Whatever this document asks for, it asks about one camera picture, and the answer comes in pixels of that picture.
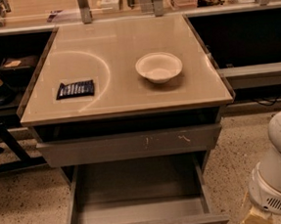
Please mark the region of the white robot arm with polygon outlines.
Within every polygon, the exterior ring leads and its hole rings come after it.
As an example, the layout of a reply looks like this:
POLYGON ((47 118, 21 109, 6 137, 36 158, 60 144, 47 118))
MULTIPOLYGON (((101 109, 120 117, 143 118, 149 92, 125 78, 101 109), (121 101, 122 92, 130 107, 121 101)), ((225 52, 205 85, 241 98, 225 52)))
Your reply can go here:
POLYGON ((272 146, 251 173, 250 209, 241 224, 273 224, 272 215, 281 215, 281 112, 267 129, 272 146))

